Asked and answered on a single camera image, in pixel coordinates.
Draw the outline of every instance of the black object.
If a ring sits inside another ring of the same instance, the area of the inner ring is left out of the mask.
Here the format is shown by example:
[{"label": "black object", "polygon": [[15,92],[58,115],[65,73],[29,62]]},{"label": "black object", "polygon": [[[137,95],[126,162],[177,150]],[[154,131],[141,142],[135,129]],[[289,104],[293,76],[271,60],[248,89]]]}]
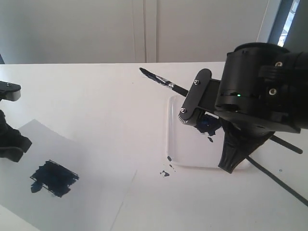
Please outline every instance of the black object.
[{"label": "black object", "polygon": [[186,97],[188,91],[184,88],[181,88],[180,86],[176,85],[175,83],[172,83],[171,81],[165,79],[165,78],[162,78],[160,76],[157,76],[151,72],[149,72],[148,70],[140,67],[139,70],[145,75],[147,76],[148,78],[154,80],[155,82],[163,85],[163,86],[166,86],[170,89],[172,89],[173,91],[175,91],[176,93]]},{"label": "black object", "polygon": [[30,177],[35,182],[31,185],[31,192],[37,193],[44,187],[52,194],[62,197],[71,189],[69,186],[74,184],[79,176],[67,168],[49,160]]},{"label": "black object", "polygon": [[[20,98],[21,87],[17,84],[0,81],[0,101],[16,101]],[[19,162],[28,151],[32,142],[6,123],[5,115],[0,110],[0,157]]]},{"label": "black object", "polygon": [[197,126],[205,112],[220,117],[225,141],[219,167],[232,173],[266,140],[292,151],[297,147],[273,137],[275,131],[308,128],[308,53],[291,53],[267,43],[248,43],[227,54],[221,81],[208,69],[195,78],[180,120]]}]

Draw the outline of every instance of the black paintbrush handle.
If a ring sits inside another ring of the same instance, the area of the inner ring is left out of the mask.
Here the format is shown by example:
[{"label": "black paintbrush handle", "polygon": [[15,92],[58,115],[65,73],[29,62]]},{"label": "black paintbrush handle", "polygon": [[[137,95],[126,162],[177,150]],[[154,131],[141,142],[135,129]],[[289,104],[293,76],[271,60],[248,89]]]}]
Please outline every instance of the black paintbrush handle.
[{"label": "black paintbrush handle", "polygon": [[187,94],[188,94],[188,91],[184,88],[181,88],[180,86],[178,85],[174,85],[174,87],[172,88],[173,91],[175,91],[176,93],[186,97]]}]

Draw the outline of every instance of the white tabletop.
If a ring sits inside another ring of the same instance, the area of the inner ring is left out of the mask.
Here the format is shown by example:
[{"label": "white tabletop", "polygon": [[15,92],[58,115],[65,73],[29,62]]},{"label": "white tabletop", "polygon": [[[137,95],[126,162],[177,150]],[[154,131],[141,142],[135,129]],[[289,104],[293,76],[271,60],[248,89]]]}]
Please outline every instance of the white tabletop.
[{"label": "white tabletop", "polygon": [[[189,89],[202,68],[220,79],[224,63],[1,65],[0,79],[20,84],[22,97],[2,101],[0,108],[13,127],[36,119],[135,166],[112,231],[307,230],[308,208],[254,167],[232,174],[175,167],[163,178],[167,101],[175,92],[143,77],[140,66]],[[305,198],[307,134],[276,133],[302,148],[302,155],[272,141],[251,155]],[[0,230],[37,229],[1,207]]]}]

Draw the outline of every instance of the screw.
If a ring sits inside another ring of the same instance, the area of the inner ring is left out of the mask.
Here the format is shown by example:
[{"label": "screw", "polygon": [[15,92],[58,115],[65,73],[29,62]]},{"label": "screw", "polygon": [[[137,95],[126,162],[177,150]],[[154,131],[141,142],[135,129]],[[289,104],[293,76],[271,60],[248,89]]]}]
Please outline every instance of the screw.
[{"label": "screw", "polygon": [[277,93],[277,90],[275,88],[272,88],[269,90],[270,95],[276,95],[276,93]]},{"label": "screw", "polygon": [[277,62],[275,66],[282,66],[282,62]]}]

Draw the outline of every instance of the paintbrush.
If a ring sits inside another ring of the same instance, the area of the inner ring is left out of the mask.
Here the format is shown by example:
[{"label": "paintbrush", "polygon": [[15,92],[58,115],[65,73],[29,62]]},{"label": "paintbrush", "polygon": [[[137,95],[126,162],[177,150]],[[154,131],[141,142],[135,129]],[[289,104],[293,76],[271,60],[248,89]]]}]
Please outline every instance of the paintbrush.
[{"label": "paintbrush", "polygon": [[147,76],[148,78],[154,80],[155,82],[163,85],[163,86],[166,86],[168,88],[170,88],[171,90],[175,91],[176,93],[186,97],[187,94],[188,94],[188,91],[184,88],[181,88],[180,86],[176,85],[175,83],[172,83],[171,81],[163,78],[163,77],[160,77],[160,76],[157,76],[151,72],[149,72],[148,70],[140,67],[139,70],[145,75]]}]

